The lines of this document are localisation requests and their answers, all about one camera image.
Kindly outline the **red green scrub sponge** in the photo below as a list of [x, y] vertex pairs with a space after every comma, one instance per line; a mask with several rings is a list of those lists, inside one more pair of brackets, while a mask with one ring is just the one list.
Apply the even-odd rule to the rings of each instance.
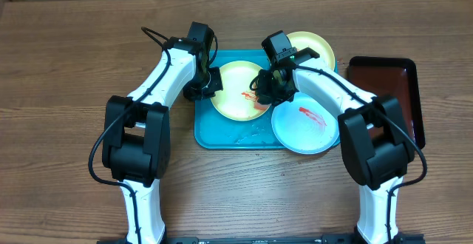
[[256, 96], [254, 98], [254, 104], [253, 104], [254, 109], [265, 112], [269, 107], [270, 104], [261, 104], [259, 102], [259, 98]]

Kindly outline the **light blue plate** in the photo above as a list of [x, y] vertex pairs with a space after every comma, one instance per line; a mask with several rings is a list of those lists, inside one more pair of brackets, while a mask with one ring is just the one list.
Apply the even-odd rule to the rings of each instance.
[[271, 126], [276, 139], [290, 151], [314, 155], [340, 142], [337, 120], [310, 96], [297, 92], [293, 101], [273, 109]]

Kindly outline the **dark brown black tray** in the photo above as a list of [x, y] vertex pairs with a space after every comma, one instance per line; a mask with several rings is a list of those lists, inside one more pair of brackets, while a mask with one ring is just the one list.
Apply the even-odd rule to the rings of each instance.
[[419, 148], [426, 145], [418, 76], [415, 62], [408, 58], [356, 56], [347, 68], [348, 80], [377, 96], [398, 99], [409, 136]]

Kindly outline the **yellow-green plate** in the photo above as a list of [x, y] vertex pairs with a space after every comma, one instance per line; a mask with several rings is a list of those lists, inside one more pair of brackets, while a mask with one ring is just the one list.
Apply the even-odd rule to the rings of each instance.
[[311, 48], [317, 52], [331, 70], [336, 71], [336, 58], [332, 47], [320, 35], [307, 31], [298, 31], [287, 35], [291, 44], [298, 50]]
[[234, 121], [250, 121], [265, 114], [254, 109], [255, 93], [251, 81], [262, 68], [250, 61], [232, 61], [220, 67], [223, 90], [215, 92], [211, 102], [223, 116]]

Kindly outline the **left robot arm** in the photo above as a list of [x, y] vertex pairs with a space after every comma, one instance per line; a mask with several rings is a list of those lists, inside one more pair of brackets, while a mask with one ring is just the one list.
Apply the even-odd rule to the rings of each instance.
[[121, 242], [164, 243], [160, 179], [171, 155], [170, 108], [178, 95], [200, 101], [223, 87], [212, 66], [217, 37], [207, 24], [192, 22], [183, 38], [142, 31], [161, 47], [160, 61], [136, 90], [107, 101], [104, 130], [93, 147], [102, 149], [109, 185], [123, 192], [129, 229]]

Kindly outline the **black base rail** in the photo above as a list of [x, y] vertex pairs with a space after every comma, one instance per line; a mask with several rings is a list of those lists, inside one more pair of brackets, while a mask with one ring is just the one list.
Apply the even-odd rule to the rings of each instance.
[[[97, 244], [125, 244], [125, 239], [97, 241]], [[280, 238], [220, 238], [198, 239], [197, 237], [165, 237], [161, 243], [167, 244], [355, 244], [365, 243], [362, 237], [351, 234], [324, 234], [321, 237], [280, 237]], [[396, 244], [425, 244], [423, 234], [402, 234], [394, 238]]]

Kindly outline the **yellow-green plate top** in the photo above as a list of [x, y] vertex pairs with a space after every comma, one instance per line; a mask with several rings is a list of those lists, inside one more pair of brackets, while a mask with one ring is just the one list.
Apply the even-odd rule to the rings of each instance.
[[317, 52], [331, 70], [336, 71], [336, 58], [332, 47], [320, 35], [307, 31], [298, 31], [287, 35], [291, 44], [298, 50], [311, 48]]

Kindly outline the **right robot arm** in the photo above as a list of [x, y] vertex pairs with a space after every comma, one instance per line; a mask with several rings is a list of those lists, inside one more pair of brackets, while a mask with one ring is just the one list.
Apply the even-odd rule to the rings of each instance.
[[356, 226], [364, 243], [396, 243], [395, 195], [407, 185], [407, 166], [421, 153], [409, 136], [398, 100], [351, 84], [307, 47], [296, 49], [283, 31], [262, 41], [270, 68], [252, 80], [260, 104], [277, 107], [302, 92], [337, 120], [344, 166], [360, 186]]

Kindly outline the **teal plastic tray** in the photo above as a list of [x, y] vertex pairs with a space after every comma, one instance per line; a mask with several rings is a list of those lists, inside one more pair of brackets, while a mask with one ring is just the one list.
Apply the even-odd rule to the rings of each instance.
[[[267, 69], [269, 62], [262, 50], [220, 50], [215, 67], [232, 61], [250, 61]], [[211, 98], [195, 104], [194, 136], [207, 149], [283, 149], [273, 133], [271, 116], [275, 107], [250, 121], [234, 121], [221, 115]]]

